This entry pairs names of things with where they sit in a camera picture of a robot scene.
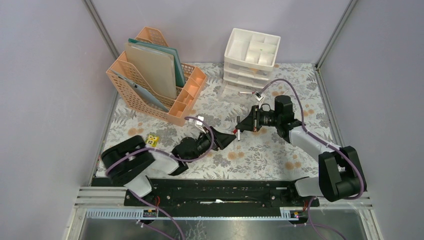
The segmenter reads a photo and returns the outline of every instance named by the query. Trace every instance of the white wall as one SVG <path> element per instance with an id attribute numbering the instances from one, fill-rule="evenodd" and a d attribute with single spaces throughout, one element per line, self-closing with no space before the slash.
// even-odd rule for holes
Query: white wall
<path id="1" fill-rule="evenodd" d="M 349 0 L 93 0 L 117 49 L 159 29 L 183 62 L 224 62 L 233 28 L 281 36 L 277 63 L 316 63 Z"/>
<path id="2" fill-rule="evenodd" d="M 362 0 L 322 67 L 385 240 L 423 239 L 424 2 Z"/>
<path id="3" fill-rule="evenodd" d="M 81 0 L 0 3 L 0 239 L 58 240 L 112 104 L 112 55 Z"/>

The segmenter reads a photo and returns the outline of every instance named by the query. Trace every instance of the robotic arm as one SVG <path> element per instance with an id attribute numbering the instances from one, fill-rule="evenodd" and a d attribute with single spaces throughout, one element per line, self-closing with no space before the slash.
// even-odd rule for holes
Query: robotic arm
<path id="1" fill-rule="evenodd" d="M 359 176 L 340 154 L 328 147 L 328 144 L 315 140 L 303 130 L 302 122 L 295 119 L 291 98 L 279 95 L 275 97 L 274 103 L 275 109 L 268 111 L 259 105 L 252 106 L 249 115 L 235 128 L 241 132 L 257 132 L 263 126 L 275 127 L 278 135 L 287 143 L 300 147 L 318 161 L 318 177 L 302 178 L 295 182 L 300 197 L 323 196 L 334 202 L 358 194 L 361 188 Z M 352 161 L 363 180 L 363 189 L 366 190 L 367 184 L 357 151 L 351 146 L 332 145 Z"/>

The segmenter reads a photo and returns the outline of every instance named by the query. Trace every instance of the beige folder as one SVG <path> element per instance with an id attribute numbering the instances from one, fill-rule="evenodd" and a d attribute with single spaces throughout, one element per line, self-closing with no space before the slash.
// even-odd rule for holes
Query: beige folder
<path id="1" fill-rule="evenodd" d="M 137 68 L 157 94 L 170 99 L 177 98 L 172 68 L 174 62 L 169 57 L 133 47 L 129 43 L 125 43 L 125 52 L 128 62 Z"/>

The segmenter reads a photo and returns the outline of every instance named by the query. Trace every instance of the tabletop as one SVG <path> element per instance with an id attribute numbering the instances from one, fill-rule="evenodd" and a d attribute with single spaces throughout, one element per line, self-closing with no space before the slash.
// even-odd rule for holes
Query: tabletop
<path id="1" fill-rule="evenodd" d="M 199 67 L 208 77 L 191 116 L 203 116 L 204 121 L 222 133 L 232 133 L 237 124 L 236 116 L 246 117 L 251 104 L 240 104 L 218 97 L 223 85 L 223 63 L 190 63 Z M 272 79 L 284 78 L 292 83 L 300 97 L 305 123 L 310 131 L 326 141 L 333 141 L 330 123 L 324 109 L 313 66 L 310 63 L 276 64 Z M 295 117 L 300 119 L 299 106 L 293 91 L 283 82 L 271 85 L 264 94 L 264 103 L 274 108 L 274 97 L 289 95 L 293 102 Z M 144 139 L 149 134 L 160 137 L 156 148 L 171 152 L 182 138 L 197 139 L 199 130 L 188 121 L 179 127 L 152 116 L 129 109 L 118 98 L 112 123 L 105 139 L 105 149 L 119 144 L 135 135 Z M 234 140 L 224 150 L 210 153 L 195 162 L 178 176 L 148 169 L 151 178 L 177 179 L 233 179 L 233 180 L 295 180 L 318 175 L 318 163 L 300 148 L 286 143 L 277 135 L 274 127 L 262 127 L 258 132 L 245 131 L 240 141 Z M 96 177 L 105 177 L 105 166 L 99 161 Z"/>

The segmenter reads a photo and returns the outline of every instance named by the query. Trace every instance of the teal folder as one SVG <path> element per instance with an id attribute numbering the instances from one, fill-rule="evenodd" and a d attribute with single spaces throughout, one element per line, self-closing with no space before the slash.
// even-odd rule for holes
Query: teal folder
<path id="1" fill-rule="evenodd" d="M 132 38 L 129 38 L 128 42 L 173 55 L 173 61 L 175 66 L 175 85 L 180 88 L 184 87 L 184 85 L 186 84 L 186 79 L 184 78 L 184 72 L 181 66 L 180 57 L 178 56 L 178 51 L 175 48 L 143 41 L 137 41 Z"/>

